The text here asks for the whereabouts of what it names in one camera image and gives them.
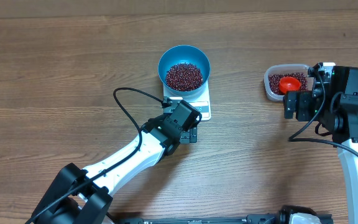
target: plastic container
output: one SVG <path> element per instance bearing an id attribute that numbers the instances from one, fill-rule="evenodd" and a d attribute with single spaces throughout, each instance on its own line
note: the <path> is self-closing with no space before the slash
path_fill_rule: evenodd
<path id="1" fill-rule="evenodd" d="M 284 64 L 284 65 L 271 66 L 266 71 L 265 78 L 264 78 L 267 98 L 272 101 L 279 101 L 279 102 L 282 102 L 283 98 L 284 98 L 284 95 L 277 95 L 277 94 L 273 93 L 272 90 L 270 89 L 269 75 L 274 75 L 274 74 L 284 75 L 284 74 L 288 74 L 288 73 L 303 72 L 303 74 L 305 74 L 307 76 L 308 69 L 309 69 L 309 66 L 303 65 L 303 64 Z M 307 78 L 307 81 L 308 81 L 308 83 L 307 83 L 308 89 L 310 89 L 311 88 L 310 79 Z"/>
<path id="2" fill-rule="evenodd" d="M 169 71 L 172 65 L 179 63 L 192 63 L 196 65 L 203 76 L 203 84 L 192 91 L 176 91 L 170 88 L 165 81 L 167 71 Z M 209 64 L 208 57 L 200 49 L 190 45 L 178 45 L 167 50 L 161 57 L 158 63 L 158 75 L 161 82 L 167 88 L 167 90 L 174 96 L 200 96 L 206 87 L 206 83 L 211 73 L 211 65 Z"/>

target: tabletop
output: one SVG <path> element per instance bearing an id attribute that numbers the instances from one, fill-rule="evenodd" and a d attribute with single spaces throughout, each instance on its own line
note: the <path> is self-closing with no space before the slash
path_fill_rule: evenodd
<path id="1" fill-rule="evenodd" d="M 347 223 L 336 150 L 287 142 L 304 123 L 283 118 L 263 77 L 283 63 L 358 67 L 358 10 L 0 20 L 0 223 L 26 221 L 66 164 L 128 144 L 136 130 L 113 90 L 162 98 L 158 60 L 180 44 L 211 62 L 212 119 L 196 144 L 123 186 L 110 212 L 238 217 L 291 204 Z M 162 112 L 137 93 L 118 97 L 140 124 Z M 302 135 L 315 137 L 312 128 Z"/>

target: wall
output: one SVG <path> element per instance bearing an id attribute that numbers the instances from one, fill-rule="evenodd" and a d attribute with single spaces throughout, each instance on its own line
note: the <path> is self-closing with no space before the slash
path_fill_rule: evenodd
<path id="1" fill-rule="evenodd" d="M 0 0 L 0 18 L 358 9 L 358 0 Z"/>

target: red cup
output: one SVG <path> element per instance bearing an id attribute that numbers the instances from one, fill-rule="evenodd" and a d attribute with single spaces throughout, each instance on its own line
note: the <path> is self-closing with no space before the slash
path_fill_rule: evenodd
<path id="1" fill-rule="evenodd" d="M 286 94 L 288 91 L 298 91 L 301 88 L 301 82 L 296 78 L 284 77 L 280 79 L 280 91 Z"/>

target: robotic arm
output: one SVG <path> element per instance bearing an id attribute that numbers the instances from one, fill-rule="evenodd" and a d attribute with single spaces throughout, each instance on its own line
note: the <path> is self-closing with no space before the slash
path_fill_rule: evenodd
<path id="1" fill-rule="evenodd" d="M 316 115 L 316 134 L 331 135 L 333 142 L 322 139 L 298 139 L 336 144 L 346 184 L 349 223 L 358 224 L 358 68 L 318 63 L 308 71 L 314 78 L 311 91 L 289 91 L 284 97 L 284 117 L 296 113 L 298 121 L 311 121 Z M 320 134 L 322 125 L 328 132 Z M 349 152 L 341 146 L 351 148 Z"/>
<path id="2" fill-rule="evenodd" d="M 197 141 L 201 113 L 182 98 L 164 98 L 162 105 L 164 114 L 149 119 L 141 127 L 142 144 L 138 150 L 139 135 L 112 156 L 82 170 L 72 163 L 68 164 L 53 180 L 27 223 L 112 223 L 106 214 L 112 196 L 124 184 L 164 156 L 173 154 L 180 143 Z M 75 200 L 65 195 L 82 185 L 72 193 L 86 202 L 80 208 Z"/>

